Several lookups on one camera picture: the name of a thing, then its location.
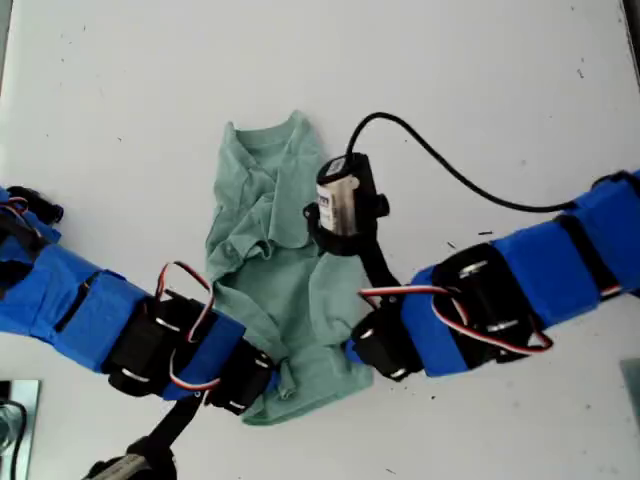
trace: blue tape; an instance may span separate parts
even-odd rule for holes
[[[604,181],[580,196],[573,213],[625,291],[640,288],[640,200],[625,180]]]
[[[558,222],[519,230],[493,246],[509,264],[545,328],[598,306],[600,292]]]
[[[244,326],[223,313],[216,313],[218,313],[217,321],[206,338],[202,340],[189,365],[179,374],[180,379],[187,383],[202,384],[218,377],[231,352],[244,335]],[[162,398],[177,400],[192,394],[193,392],[177,385],[169,384],[162,393]]]
[[[431,285],[433,267],[418,273],[412,285]],[[402,321],[422,359],[427,375],[438,377],[468,370],[449,328],[436,318],[427,293],[411,294],[402,305]]]
[[[144,290],[109,271],[101,272],[53,346],[80,365],[102,372],[102,364],[129,321]]]

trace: white surface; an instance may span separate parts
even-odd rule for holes
[[[338,154],[365,114],[389,110],[480,185],[530,203],[640,167],[640,96],[613,0],[25,0],[6,75],[3,183],[62,203],[65,245],[146,288],[166,259],[203,267],[230,119],[270,126],[299,108]],[[381,237],[401,278],[451,254],[447,241],[542,220],[475,197],[406,140],[378,123],[359,144],[392,202]],[[175,448],[181,478],[637,479],[618,368],[640,355],[637,302],[554,329],[539,358],[378,379],[278,427],[202,411]],[[168,407],[27,339],[0,336],[0,376],[44,381],[33,479],[80,478]]]

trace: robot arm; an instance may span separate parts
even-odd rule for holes
[[[376,239],[377,219],[389,214],[388,202],[376,192],[366,155],[353,152],[373,118],[400,123],[484,198],[526,212],[562,213],[459,252],[402,286]],[[346,155],[320,171],[318,202],[304,210],[321,249],[360,256],[373,286],[360,291],[373,310],[344,345],[347,356],[401,381],[423,370],[449,375],[544,352],[552,345],[549,327],[640,288],[639,178],[640,172],[611,175],[563,204],[515,204],[463,177],[406,122],[388,114],[367,117]],[[162,275],[156,293],[148,294],[62,248],[48,224],[61,209],[35,194],[26,202],[30,190],[16,192],[0,189],[0,330],[51,344],[107,374],[126,394],[178,401],[177,413],[154,430],[170,426],[162,442],[152,434],[146,437],[152,441],[136,442],[125,457],[98,464],[87,478],[164,478],[143,475],[172,457],[171,442],[190,412],[204,403],[241,414],[276,383],[273,361],[242,338],[244,327],[236,320],[174,292],[164,300]],[[27,211],[27,203],[34,211]],[[371,300],[376,296],[379,304]],[[537,343],[530,344],[532,338]]]

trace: mint green shirt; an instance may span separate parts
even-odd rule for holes
[[[370,368],[340,348],[365,315],[362,263],[320,255],[302,215],[325,161],[300,112],[264,130],[226,126],[206,242],[215,307],[245,325],[280,371],[277,389],[244,414],[248,424],[283,422],[372,383]]]

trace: blue fabric covering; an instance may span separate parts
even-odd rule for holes
[[[412,285],[431,285],[433,267],[418,273]],[[468,370],[449,328],[440,322],[431,309],[431,297],[426,293],[407,295],[402,305],[402,321],[422,359],[427,375],[438,377]]]
[[[574,215],[624,290],[640,287],[640,201],[633,188],[625,180],[601,182],[576,203]]]
[[[94,372],[127,324],[136,304],[147,296],[144,290],[109,271],[101,272],[72,321],[58,333],[53,346],[65,357]]]
[[[558,222],[519,230],[493,246],[502,253],[545,327],[598,306],[600,292]]]

